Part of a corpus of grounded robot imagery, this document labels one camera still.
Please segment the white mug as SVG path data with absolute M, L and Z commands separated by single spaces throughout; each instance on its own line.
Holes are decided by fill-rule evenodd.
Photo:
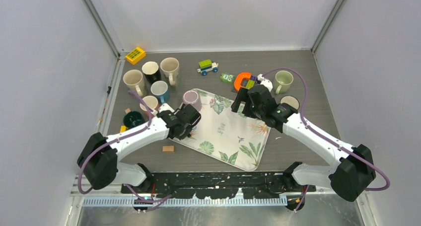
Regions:
M 293 107 L 294 109 L 299 110 L 300 103 L 297 98 L 291 95 L 284 96 L 280 99 L 280 104 L 288 104 L 289 106 Z

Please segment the light green mug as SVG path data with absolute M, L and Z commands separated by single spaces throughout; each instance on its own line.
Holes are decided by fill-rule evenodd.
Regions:
M 288 71 L 278 71 L 273 82 L 273 90 L 275 94 L 283 94 L 288 92 L 294 77 Z

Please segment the pink mug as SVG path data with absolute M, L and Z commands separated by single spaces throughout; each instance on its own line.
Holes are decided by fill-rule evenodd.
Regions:
M 148 106 L 148 108 L 152 110 L 152 115 L 156 116 L 160 107 L 158 99 L 155 96 L 148 95 L 143 98 L 143 101 Z M 141 103 L 140 108 L 145 115 L 148 114 L 147 108 Z

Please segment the light blue mug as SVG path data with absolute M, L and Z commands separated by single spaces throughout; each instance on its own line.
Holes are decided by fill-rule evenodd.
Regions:
M 154 82 L 150 87 L 150 91 L 160 104 L 167 103 L 170 99 L 168 84 L 162 80 Z

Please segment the sea pattern beige mug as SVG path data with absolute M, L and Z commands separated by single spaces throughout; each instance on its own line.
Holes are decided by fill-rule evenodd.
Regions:
M 160 63 L 160 68 L 171 86 L 178 86 L 181 81 L 180 65 L 176 58 L 165 58 Z

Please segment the teal mug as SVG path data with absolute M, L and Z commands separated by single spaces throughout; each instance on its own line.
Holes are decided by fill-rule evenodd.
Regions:
M 130 111 L 123 118 L 123 124 L 128 129 L 137 127 L 145 123 L 145 119 L 138 111 Z

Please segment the black mug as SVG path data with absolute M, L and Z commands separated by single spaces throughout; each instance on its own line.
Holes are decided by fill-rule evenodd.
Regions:
M 142 66 L 141 71 L 150 84 L 161 80 L 161 72 L 157 62 L 146 62 Z

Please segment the tall beige mug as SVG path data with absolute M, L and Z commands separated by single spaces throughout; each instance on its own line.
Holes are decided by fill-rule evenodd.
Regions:
M 129 70 L 123 75 L 124 84 L 137 93 L 140 97 L 147 96 L 145 78 L 140 70 Z

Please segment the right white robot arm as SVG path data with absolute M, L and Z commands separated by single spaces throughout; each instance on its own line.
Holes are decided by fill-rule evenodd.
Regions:
M 263 121 L 268 127 L 290 136 L 317 153 L 326 166 L 294 162 L 284 172 L 283 184 L 289 191 L 314 185 L 332 189 L 342 199 L 353 202 L 376 178 L 371 150 L 354 147 L 329 135 L 306 120 L 288 103 L 278 103 L 262 84 L 240 88 L 231 105 L 232 112 Z

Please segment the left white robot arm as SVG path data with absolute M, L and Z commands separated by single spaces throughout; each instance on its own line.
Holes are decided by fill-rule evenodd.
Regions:
M 80 168 L 79 176 L 85 176 L 90 183 L 90 188 L 83 190 L 79 178 L 80 193 L 100 190 L 111 183 L 125 184 L 140 193 L 147 193 L 154 183 L 150 171 L 141 163 L 126 164 L 121 160 L 151 143 L 186 138 L 200 119 L 198 110 L 190 104 L 182 104 L 176 110 L 160 110 L 149 121 L 123 133 L 104 136 L 98 132 L 91 135 L 76 161 Z

